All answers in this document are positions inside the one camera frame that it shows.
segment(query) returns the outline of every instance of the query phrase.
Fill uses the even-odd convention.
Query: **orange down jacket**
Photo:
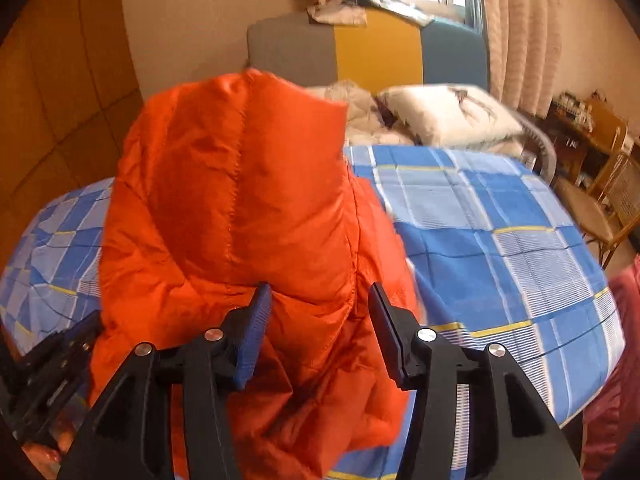
[[[342,156],[345,120],[344,103],[255,70],[147,102],[104,226],[92,401],[137,343],[181,345],[264,280],[273,311],[255,375],[228,400],[244,477],[317,479],[348,450],[393,442],[406,395],[367,294],[380,281],[393,304],[417,314],[417,301],[400,238]]]

